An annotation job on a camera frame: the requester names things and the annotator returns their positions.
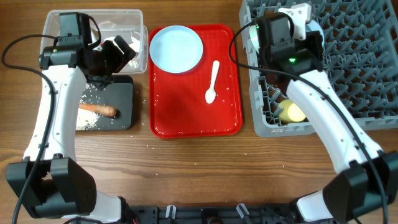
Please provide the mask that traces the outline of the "orange carrot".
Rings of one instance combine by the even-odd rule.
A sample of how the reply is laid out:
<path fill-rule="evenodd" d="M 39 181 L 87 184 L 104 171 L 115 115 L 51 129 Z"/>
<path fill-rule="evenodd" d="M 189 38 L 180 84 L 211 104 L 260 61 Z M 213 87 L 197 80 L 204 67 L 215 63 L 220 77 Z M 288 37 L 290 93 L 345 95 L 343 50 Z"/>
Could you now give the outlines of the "orange carrot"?
<path fill-rule="evenodd" d="M 106 105 L 80 104 L 79 108 L 94 113 L 98 113 L 100 115 L 107 117 L 115 117 L 118 112 L 118 110 L 115 107 L 106 106 Z"/>

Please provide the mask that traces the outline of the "white rice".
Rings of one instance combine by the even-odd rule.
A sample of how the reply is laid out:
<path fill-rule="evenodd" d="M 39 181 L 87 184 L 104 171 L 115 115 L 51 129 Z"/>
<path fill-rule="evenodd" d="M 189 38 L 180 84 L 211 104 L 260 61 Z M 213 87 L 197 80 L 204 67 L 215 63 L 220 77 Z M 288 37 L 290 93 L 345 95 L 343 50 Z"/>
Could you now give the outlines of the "white rice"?
<path fill-rule="evenodd" d="M 93 84 L 87 83 L 83 94 L 80 98 L 80 104 L 88 104 L 88 105 L 98 105 L 100 102 L 100 98 L 98 96 L 98 89 Z M 77 131 L 92 131 L 99 130 L 98 121 L 101 115 L 84 110 L 78 109 L 78 117 L 76 122 L 76 130 Z"/>

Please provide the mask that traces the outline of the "large light blue plate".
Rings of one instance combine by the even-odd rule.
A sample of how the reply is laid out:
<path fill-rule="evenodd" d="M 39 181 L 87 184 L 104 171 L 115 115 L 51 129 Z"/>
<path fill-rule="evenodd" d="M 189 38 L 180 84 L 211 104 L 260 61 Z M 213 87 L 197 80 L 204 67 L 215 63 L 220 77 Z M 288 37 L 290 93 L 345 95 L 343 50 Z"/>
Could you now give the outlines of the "large light blue plate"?
<path fill-rule="evenodd" d="M 200 36 L 186 26 L 168 26 L 158 31 L 150 41 L 149 54 L 153 63 L 169 73 L 184 73 L 193 69 L 203 56 Z"/>

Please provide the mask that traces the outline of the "yellow cup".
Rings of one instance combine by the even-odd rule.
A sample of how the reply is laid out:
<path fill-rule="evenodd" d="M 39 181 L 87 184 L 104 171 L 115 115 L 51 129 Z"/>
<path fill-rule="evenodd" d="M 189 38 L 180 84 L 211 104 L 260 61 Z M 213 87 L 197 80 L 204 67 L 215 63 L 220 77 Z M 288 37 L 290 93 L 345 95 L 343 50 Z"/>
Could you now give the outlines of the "yellow cup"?
<path fill-rule="evenodd" d="M 281 101 L 279 108 L 282 109 L 279 113 L 279 119 L 285 123 L 298 123 L 306 118 L 303 111 L 290 99 Z"/>

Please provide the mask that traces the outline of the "small light blue bowl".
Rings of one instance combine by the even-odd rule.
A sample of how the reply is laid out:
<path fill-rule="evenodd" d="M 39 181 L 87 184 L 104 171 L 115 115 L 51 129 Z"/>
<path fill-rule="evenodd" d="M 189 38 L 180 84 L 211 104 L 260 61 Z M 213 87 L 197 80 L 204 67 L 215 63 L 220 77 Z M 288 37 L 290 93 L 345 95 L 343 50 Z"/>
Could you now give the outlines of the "small light blue bowl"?
<path fill-rule="evenodd" d="M 311 20 L 308 24 L 306 24 L 305 29 L 307 32 L 315 32 L 318 31 L 322 36 L 322 44 L 325 43 L 325 36 L 323 33 L 323 29 L 315 20 Z"/>

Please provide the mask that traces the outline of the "white tissue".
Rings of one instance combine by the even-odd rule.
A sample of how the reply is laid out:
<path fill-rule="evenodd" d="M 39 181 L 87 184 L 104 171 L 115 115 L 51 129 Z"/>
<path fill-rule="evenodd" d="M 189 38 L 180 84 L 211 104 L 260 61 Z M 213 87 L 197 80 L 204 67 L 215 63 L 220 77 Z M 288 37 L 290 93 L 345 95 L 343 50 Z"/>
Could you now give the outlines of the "white tissue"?
<path fill-rule="evenodd" d="M 101 46 L 114 57 L 116 71 L 121 72 L 136 70 L 141 66 L 140 44 L 141 41 L 130 32 L 130 37 L 126 34 L 109 36 L 104 39 Z"/>

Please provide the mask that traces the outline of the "green bowl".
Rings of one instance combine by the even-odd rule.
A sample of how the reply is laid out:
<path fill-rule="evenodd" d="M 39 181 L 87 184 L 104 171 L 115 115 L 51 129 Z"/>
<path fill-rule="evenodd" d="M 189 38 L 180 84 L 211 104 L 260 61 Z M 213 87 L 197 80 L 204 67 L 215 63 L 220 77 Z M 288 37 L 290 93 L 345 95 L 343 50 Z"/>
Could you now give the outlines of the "green bowl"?
<path fill-rule="evenodd" d="M 249 28 L 249 37 L 253 44 L 254 49 L 256 52 L 259 52 L 259 36 L 258 36 L 258 25 L 253 25 Z"/>

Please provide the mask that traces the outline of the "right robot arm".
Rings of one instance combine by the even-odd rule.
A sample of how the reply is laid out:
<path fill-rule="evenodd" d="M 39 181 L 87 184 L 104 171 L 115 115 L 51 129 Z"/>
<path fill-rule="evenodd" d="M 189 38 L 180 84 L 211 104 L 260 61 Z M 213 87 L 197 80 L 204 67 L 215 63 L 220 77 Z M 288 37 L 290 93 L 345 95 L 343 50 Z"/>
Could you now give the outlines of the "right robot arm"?
<path fill-rule="evenodd" d="M 387 213 L 397 194 L 397 153 L 385 153 L 340 101 L 323 70 L 321 33 L 294 33 L 305 23 L 283 12 L 256 22 L 263 71 L 286 83 L 287 96 L 311 122 L 336 172 L 322 190 L 300 197 L 297 210 L 306 222 L 348 222 L 377 209 Z"/>

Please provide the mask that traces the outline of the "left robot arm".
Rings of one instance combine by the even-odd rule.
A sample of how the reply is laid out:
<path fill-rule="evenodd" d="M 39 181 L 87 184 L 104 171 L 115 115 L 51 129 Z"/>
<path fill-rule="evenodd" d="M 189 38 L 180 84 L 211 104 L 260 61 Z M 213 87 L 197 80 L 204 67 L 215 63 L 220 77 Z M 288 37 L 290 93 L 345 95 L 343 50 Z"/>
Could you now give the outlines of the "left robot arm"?
<path fill-rule="evenodd" d="M 59 15 L 60 34 L 43 49 L 37 74 L 43 79 L 34 133 L 21 162 L 7 166 L 6 179 L 35 219 L 67 223 L 138 223 L 122 197 L 106 195 L 76 163 L 75 131 L 80 98 L 87 84 L 103 90 L 135 51 L 122 37 L 93 40 L 95 20 L 84 13 Z"/>

